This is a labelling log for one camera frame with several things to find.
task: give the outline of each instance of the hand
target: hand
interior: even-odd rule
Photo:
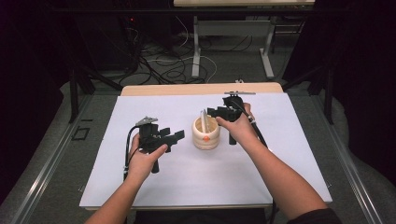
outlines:
[[[244,103],[244,108],[247,113],[251,117],[253,117],[250,111],[250,104]],[[246,141],[250,141],[251,139],[257,139],[257,134],[244,113],[242,113],[241,117],[235,122],[227,121],[225,119],[222,119],[221,117],[216,117],[216,121],[220,126],[227,129],[233,139],[235,139],[235,141],[237,141],[241,145]]]
[[[158,160],[166,149],[168,145],[164,144],[160,146],[157,150],[153,151],[151,154],[140,152],[139,149],[139,134],[137,133],[133,140],[132,146],[129,152],[129,157],[131,161],[129,162],[128,176],[125,181],[133,179],[142,184],[146,178],[149,176],[154,162]]]

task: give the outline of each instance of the cable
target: cable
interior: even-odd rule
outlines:
[[[157,77],[161,83],[160,84],[175,84],[175,82],[173,82],[172,80],[169,80],[165,77],[163,77],[161,74],[159,74],[157,71],[155,71],[151,65],[149,65],[149,63],[147,62],[147,60],[145,58],[141,58],[143,60],[143,62],[141,62],[143,65],[145,65],[147,67],[147,69],[150,71],[150,73],[152,75],[154,75],[155,77]]]
[[[271,210],[271,216],[269,217],[269,219],[267,219],[267,222],[269,221],[270,224],[273,224],[275,221],[275,216],[276,213],[279,211],[279,209],[276,206],[276,202],[275,200],[273,200],[273,205],[272,205],[272,210]]]
[[[146,79],[145,79],[144,81],[142,81],[141,83],[138,83],[137,85],[144,85],[144,84],[146,84],[147,82],[149,82],[149,80],[152,78],[151,73],[134,73],[134,74],[130,74],[130,75],[126,76],[126,77],[121,78],[121,79],[119,80],[119,84],[121,85],[121,82],[122,82],[125,78],[127,78],[127,77],[133,77],[133,76],[139,76],[139,75],[147,75],[148,78],[146,78]]]
[[[210,46],[206,47],[206,48],[203,48],[203,47],[201,47],[201,48],[205,49],[205,51],[213,51],[213,52],[244,51],[244,50],[248,49],[251,46],[251,43],[253,42],[253,36],[250,36],[250,41],[249,41],[249,43],[247,44],[246,47],[244,47],[243,49],[236,49],[236,48],[241,46],[242,43],[245,42],[246,39],[248,39],[248,37],[249,37],[249,35],[245,36],[243,40],[241,40],[235,47],[233,47],[231,49],[210,49],[210,47],[212,46],[212,43],[209,40],[208,41],[210,43]]]
[[[128,155],[129,155],[129,144],[130,144],[130,141],[131,141],[131,133],[132,133],[132,132],[134,131],[134,129],[136,129],[136,128],[137,128],[137,126],[134,126],[134,127],[128,132],[128,136],[127,136],[127,138],[126,138],[124,180],[125,180],[126,176],[128,175],[128,168],[129,168],[129,161],[130,161]]]
[[[205,59],[208,59],[210,62],[212,62],[212,63],[215,65],[215,71],[214,71],[213,74],[209,77],[209,79],[206,81],[206,83],[208,83],[209,80],[216,74],[216,72],[217,72],[217,70],[218,70],[218,67],[217,67],[216,63],[215,63],[213,60],[211,60],[210,58],[208,58],[208,57],[206,57],[206,56],[200,56],[200,57],[205,58]],[[184,59],[179,58],[179,59],[177,59],[177,60],[159,60],[159,59],[155,59],[155,60],[149,60],[149,61],[147,61],[147,62],[148,62],[148,63],[156,62],[158,65],[161,65],[161,66],[166,66],[166,65],[160,64],[160,63],[158,63],[158,62],[173,63],[172,65],[176,64],[177,62],[182,62],[184,66],[185,66],[185,65],[188,65],[188,64],[193,64],[193,63],[184,63],[184,61],[186,61],[186,60],[188,60],[188,59],[193,59],[193,57],[188,57],[188,58],[184,58]],[[174,67],[174,68],[172,68],[172,69],[169,69],[168,71],[165,71],[165,72],[163,73],[163,75],[169,76],[168,74],[169,74],[170,72],[173,72],[172,70],[177,69],[177,68],[179,68],[179,67],[182,67],[183,65],[178,66],[178,67]],[[205,76],[207,76],[207,70],[206,70],[203,66],[201,66],[200,64],[197,64],[197,65],[199,65],[201,68],[203,68],[203,69],[206,71],[206,75],[205,75]],[[184,76],[184,73],[183,73],[184,70],[185,70],[185,67],[183,67],[183,71],[182,71],[182,72],[179,72],[179,73],[181,73],[180,75],[183,75],[183,76]],[[185,81],[184,81],[184,83],[192,83],[192,82],[199,82],[199,83],[205,82],[205,77],[204,77],[204,78],[194,78],[193,80],[190,80],[190,81],[188,81],[188,80],[185,80]]]
[[[186,39],[185,39],[184,42],[183,42],[180,46],[178,46],[178,48],[177,48],[177,49],[180,49],[181,47],[183,47],[183,46],[187,43],[187,41],[189,41],[189,30],[187,29],[187,27],[184,25],[184,23],[183,23],[178,17],[176,17],[176,19],[180,22],[180,24],[184,27],[184,30],[186,31]]]

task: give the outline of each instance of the forearm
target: forearm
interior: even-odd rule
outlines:
[[[140,186],[140,182],[133,180],[123,182],[86,223],[123,223]]]
[[[242,141],[241,145],[256,165],[277,206],[289,219],[327,207],[305,179],[258,139]]]

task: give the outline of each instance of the dark background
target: dark background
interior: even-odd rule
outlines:
[[[78,1],[54,2],[52,4],[56,7],[68,7]],[[348,2],[317,0],[315,7],[344,7]],[[43,16],[40,1],[2,1],[0,4],[2,202],[53,120],[63,99],[59,88],[68,81],[68,73],[61,43]],[[167,1],[163,1],[153,6],[166,5]],[[396,8],[388,1],[359,1],[359,5],[359,26],[354,27],[358,32],[346,42],[339,58],[334,96],[346,110],[350,150],[395,185],[396,118],[393,111],[396,107],[396,67],[393,55],[396,52],[396,18],[393,12]],[[95,21],[60,18],[72,46],[78,49],[77,57],[92,69],[122,69],[129,66],[129,56],[114,48],[116,43],[120,49],[126,49],[120,27],[115,25],[117,21],[111,20],[101,22],[105,24],[103,30],[97,27],[94,30],[101,37],[93,38],[87,35],[90,33],[87,24],[94,27]],[[179,27],[174,27],[169,18],[161,21],[145,21],[145,32],[152,32],[152,38],[167,46],[170,34],[175,28],[177,32]],[[322,63],[334,48],[333,42],[342,21],[336,18],[308,19],[286,69],[286,80],[293,80]]]

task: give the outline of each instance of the white sheet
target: white sheet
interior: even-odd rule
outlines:
[[[226,95],[120,96],[80,206],[101,206],[122,183],[127,133],[145,116],[157,118],[160,129],[169,127],[171,134],[184,130],[186,136],[172,146],[172,152],[160,157],[160,172],[145,181],[135,208],[271,204],[272,197],[247,153],[239,145],[228,144],[227,130],[221,129],[220,143],[213,150],[200,150],[192,143],[192,122],[201,110],[223,106],[223,97]],[[252,104],[268,147],[302,175],[325,202],[331,202],[289,96],[259,93],[241,97]]]

